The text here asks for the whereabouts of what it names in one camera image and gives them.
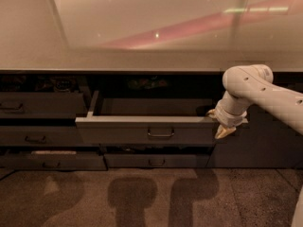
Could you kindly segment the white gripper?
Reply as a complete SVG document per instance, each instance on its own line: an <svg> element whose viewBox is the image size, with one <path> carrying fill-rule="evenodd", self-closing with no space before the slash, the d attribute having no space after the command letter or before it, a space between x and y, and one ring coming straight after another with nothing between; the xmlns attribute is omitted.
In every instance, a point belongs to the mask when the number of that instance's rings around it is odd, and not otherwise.
<svg viewBox="0 0 303 227"><path fill-rule="evenodd" d="M220 100L215 110L211 109L206 113L206 116L210 118L217 118L217 120L220 122L220 126L217 129L217 132L215 134L216 139L223 139L224 137L228 136L229 134L233 133L237 128L238 125L240 125L247 116L247 112L243 113L229 113L223 104L223 100Z"/></svg>

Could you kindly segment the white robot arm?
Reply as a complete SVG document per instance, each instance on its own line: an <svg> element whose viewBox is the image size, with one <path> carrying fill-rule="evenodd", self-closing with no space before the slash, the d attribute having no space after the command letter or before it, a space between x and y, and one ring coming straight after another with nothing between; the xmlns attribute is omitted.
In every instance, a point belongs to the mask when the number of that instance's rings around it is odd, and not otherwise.
<svg viewBox="0 0 303 227"><path fill-rule="evenodd" d="M220 123L211 161L231 169L243 227L302 227L303 96L273 84L266 65L223 74L225 93L209 115Z"/></svg>

